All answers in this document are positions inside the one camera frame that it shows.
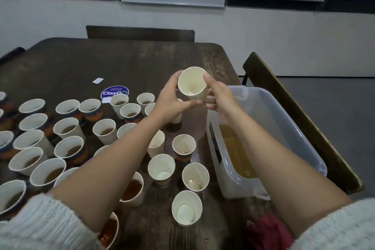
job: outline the dark wooden table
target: dark wooden table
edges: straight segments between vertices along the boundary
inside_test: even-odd
[[[140,93],[151,92],[157,96],[172,73],[190,66],[203,67],[228,85],[241,84],[226,53],[217,44],[52,38],[2,64],[0,90],[8,93],[16,105],[42,98],[47,108],[54,111],[64,100],[100,99],[105,88],[123,85],[129,88],[130,102],[136,103]],[[97,77],[104,80],[99,84],[92,83]],[[186,100],[179,93],[177,96]],[[116,120],[117,128],[124,124],[109,104],[102,104],[102,107],[104,118]],[[190,134],[197,142],[192,161],[203,163],[211,178],[201,195],[202,217],[187,228],[174,221],[171,205],[183,189],[182,166],[177,164],[172,184],[160,189],[152,184],[147,174],[149,158],[145,156],[139,171],[145,178],[146,198],[137,208],[118,210],[122,226],[118,249],[243,249],[246,220],[275,213],[272,202],[256,198],[223,198],[205,134],[206,115],[203,107],[195,107],[183,114],[178,130],[164,130],[167,154],[173,154],[172,139],[179,134]],[[84,132],[93,155],[102,144],[88,125]],[[24,177],[9,171],[7,163],[2,162],[0,183],[15,178]]]

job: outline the yellow liquid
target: yellow liquid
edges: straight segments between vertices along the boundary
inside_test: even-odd
[[[234,169],[245,178],[258,178],[236,132],[228,125],[219,125]]]

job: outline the white sweater sleeve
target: white sweater sleeve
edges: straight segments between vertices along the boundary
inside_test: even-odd
[[[104,249],[77,214],[49,195],[33,197],[0,228],[0,249]]]
[[[375,199],[357,201],[307,229],[292,245],[299,249],[374,249]]]

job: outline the plastic container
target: plastic container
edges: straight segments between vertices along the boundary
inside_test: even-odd
[[[270,92],[258,87],[229,86],[241,108],[279,143],[315,170],[327,175],[327,167],[298,126]],[[215,111],[208,111],[206,131],[221,193],[227,199],[256,196],[270,200],[258,178],[248,179],[234,169],[219,125],[226,124]]]

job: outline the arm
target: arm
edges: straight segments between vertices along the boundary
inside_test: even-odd
[[[216,98],[206,100],[207,108],[217,110],[236,131],[256,173],[296,237],[331,212],[352,203],[333,182],[248,116],[230,88],[208,74],[204,79]]]
[[[171,76],[148,117],[51,190],[93,231],[102,229],[118,204],[156,132],[184,110],[201,103],[177,100],[181,72]]]

